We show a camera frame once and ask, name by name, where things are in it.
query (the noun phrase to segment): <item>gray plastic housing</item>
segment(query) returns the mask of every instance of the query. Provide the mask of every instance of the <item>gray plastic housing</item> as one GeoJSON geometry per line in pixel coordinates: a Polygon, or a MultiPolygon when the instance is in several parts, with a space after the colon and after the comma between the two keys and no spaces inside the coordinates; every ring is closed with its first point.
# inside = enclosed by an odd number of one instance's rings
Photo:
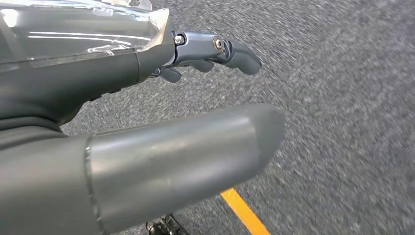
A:
{"type": "Polygon", "coordinates": [[[283,136],[284,114],[267,104],[97,135],[2,131],[0,234],[124,230],[255,176],[283,136]]]}
{"type": "Polygon", "coordinates": [[[147,13],[93,0],[0,2],[0,130],[59,131],[88,100],[148,78],[174,56],[175,28],[167,19],[157,34],[136,19],[147,13]],[[157,35],[161,43],[144,50],[141,38],[157,35]],[[120,42],[131,48],[117,50],[120,42]],[[88,53],[104,46],[113,50],[88,53]]]}

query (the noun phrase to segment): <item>yellow road line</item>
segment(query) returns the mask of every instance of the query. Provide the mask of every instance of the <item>yellow road line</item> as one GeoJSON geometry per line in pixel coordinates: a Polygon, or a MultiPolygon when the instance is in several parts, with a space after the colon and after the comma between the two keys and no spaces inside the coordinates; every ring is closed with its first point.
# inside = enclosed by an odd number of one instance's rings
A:
{"type": "Polygon", "coordinates": [[[236,190],[231,188],[221,195],[252,235],[271,235],[236,190]]]}

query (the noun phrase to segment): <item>road marking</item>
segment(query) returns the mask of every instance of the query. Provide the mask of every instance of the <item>road marking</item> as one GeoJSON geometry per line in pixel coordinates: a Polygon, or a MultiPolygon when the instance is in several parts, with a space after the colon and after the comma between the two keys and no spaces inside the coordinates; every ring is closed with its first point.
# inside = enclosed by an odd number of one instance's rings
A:
{"type": "Polygon", "coordinates": [[[271,235],[236,190],[230,188],[221,195],[252,235],[271,235]]]}

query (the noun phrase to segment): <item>pedal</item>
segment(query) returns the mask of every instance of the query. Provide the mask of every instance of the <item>pedal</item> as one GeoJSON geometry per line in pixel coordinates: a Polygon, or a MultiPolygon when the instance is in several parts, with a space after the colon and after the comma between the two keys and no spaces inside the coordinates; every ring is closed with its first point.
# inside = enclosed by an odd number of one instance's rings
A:
{"type": "Polygon", "coordinates": [[[155,221],[148,221],[145,227],[149,235],[190,235],[171,213],[155,221]]]}

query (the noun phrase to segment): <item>lever pivot bolt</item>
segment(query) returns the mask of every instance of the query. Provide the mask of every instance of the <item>lever pivot bolt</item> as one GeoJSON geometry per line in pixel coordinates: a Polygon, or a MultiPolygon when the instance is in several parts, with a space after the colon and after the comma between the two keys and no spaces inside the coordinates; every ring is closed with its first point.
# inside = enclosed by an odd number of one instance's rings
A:
{"type": "Polygon", "coordinates": [[[181,45],[184,43],[184,37],[182,35],[174,36],[174,44],[181,45]]]}
{"type": "Polygon", "coordinates": [[[214,45],[215,50],[216,50],[217,52],[220,52],[220,53],[222,53],[222,52],[223,52],[223,42],[222,42],[222,40],[221,40],[220,38],[215,37],[215,38],[213,39],[213,45],[214,45]]]}

